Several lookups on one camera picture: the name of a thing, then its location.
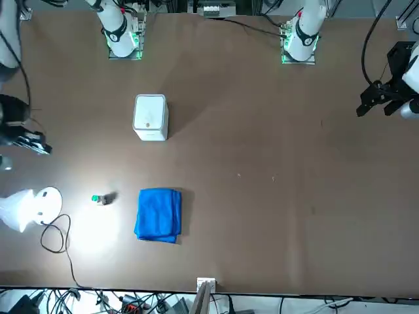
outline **white cable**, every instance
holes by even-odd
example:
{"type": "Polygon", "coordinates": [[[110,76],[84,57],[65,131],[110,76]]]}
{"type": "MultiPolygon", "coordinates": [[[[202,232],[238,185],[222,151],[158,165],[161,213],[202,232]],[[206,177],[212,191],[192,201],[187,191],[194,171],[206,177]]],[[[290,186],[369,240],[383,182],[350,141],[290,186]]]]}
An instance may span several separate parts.
{"type": "Polygon", "coordinates": [[[342,305],[345,304],[346,302],[351,302],[353,301],[354,298],[347,298],[347,299],[343,299],[343,300],[339,300],[339,301],[334,301],[334,302],[330,302],[328,304],[323,304],[321,306],[317,306],[316,308],[312,309],[311,311],[305,312],[304,314],[316,314],[318,312],[320,312],[321,310],[325,309],[326,307],[332,306],[332,305],[342,305]]]}

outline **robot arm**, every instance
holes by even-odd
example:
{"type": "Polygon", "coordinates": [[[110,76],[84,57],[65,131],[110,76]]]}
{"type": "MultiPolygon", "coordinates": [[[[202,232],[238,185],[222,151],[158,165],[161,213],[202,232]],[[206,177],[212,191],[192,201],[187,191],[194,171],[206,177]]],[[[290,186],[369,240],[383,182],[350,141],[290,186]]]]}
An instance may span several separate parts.
{"type": "Polygon", "coordinates": [[[399,41],[387,53],[392,78],[382,83],[379,80],[361,94],[358,116],[364,116],[375,105],[384,107],[386,116],[400,109],[403,118],[419,118],[419,42],[399,41]]]}
{"type": "MultiPolygon", "coordinates": [[[[20,0],[0,0],[0,88],[19,70],[20,0]]],[[[50,154],[41,132],[32,132],[22,124],[30,117],[29,105],[18,98],[0,94],[0,145],[26,147],[39,154],[50,154]]]]}
{"type": "MultiPolygon", "coordinates": [[[[16,56],[21,58],[19,16],[22,8],[19,0],[0,0],[0,31],[9,42],[16,56]]],[[[0,41],[0,85],[10,79],[18,70],[18,62],[0,41]]]]}
{"type": "Polygon", "coordinates": [[[130,13],[122,13],[115,1],[86,0],[98,14],[109,48],[117,57],[125,58],[138,46],[133,40],[135,21],[130,13]]]}
{"type": "Polygon", "coordinates": [[[292,34],[285,47],[285,51],[294,60],[306,61],[311,57],[326,13],[324,0],[306,0],[302,14],[294,16],[291,21],[292,34]]]}

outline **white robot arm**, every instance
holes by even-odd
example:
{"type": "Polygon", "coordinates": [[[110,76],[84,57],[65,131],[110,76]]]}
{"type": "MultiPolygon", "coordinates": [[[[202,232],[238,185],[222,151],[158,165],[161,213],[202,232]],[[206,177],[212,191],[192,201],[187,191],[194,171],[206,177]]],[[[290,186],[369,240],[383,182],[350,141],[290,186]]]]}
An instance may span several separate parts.
{"type": "MultiPolygon", "coordinates": [[[[21,59],[19,16],[20,0],[0,0],[0,32],[10,44],[14,53],[21,59]]],[[[8,49],[6,42],[0,40],[0,89],[3,82],[18,70],[18,62],[8,49]]]]}
{"type": "Polygon", "coordinates": [[[326,13],[324,0],[306,0],[301,16],[298,13],[294,16],[291,21],[292,34],[285,47],[294,60],[306,61],[311,57],[326,13]]]}
{"type": "Polygon", "coordinates": [[[129,56],[138,46],[133,38],[134,19],[129,12],[122,13],[114,0],[86,0],[94,9],[112,52],[120,58],[129,56]]]}

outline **small bottle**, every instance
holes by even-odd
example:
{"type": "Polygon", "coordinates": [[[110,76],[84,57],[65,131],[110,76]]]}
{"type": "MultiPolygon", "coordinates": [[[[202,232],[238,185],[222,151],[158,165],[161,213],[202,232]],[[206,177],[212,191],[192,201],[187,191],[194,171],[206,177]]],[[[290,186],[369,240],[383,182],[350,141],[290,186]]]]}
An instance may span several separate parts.
{"type": "Polygon", "coordinates": [[[94,201],[96,205],[107,205],[106,195],[93,195],[92,201],[94,201]]]}

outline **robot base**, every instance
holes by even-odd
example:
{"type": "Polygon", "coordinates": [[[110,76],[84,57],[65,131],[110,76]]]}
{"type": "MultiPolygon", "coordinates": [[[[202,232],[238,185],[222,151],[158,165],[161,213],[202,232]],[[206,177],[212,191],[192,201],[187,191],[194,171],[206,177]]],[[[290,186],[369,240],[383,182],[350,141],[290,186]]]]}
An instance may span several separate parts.
{"type": "MultiPolygon", "coordinates": [[[[286,39],[281,37],[281,63],[282,64],[291,64],[291,63],[299,63],[299,64],[310,64],[310,65],[315,65],[316,64],[316,59],[314,57],[314,52],[312,54],[312,56],[306,60],[306,61],[297,61],[294,60],[285,50],[285,47],[288,45],[288,38],[290,38],[290,36],[292,36],[292,30],[293,26],[291,24],[291,21],[288,21],[286,24],[282,24],[280,27],[280,34],[281,35],[285,35],[287,36],[286,39]]],[[[314,43],[314,50],[316,49],[316,44],[319,40],[319,37],[317,37],[316,42],[314,43]]]]}
{"type": "Polygon", "coordinates": [[[147,11],[143,8],[139,9],[137,16],[133,17],[134,33],[132,40],[136,44],[134,51],[124,58],[117,57],[111,49],[109,49],[110,60],[141,60],[143,58],[145,24],[147,21],[147,11]]]}

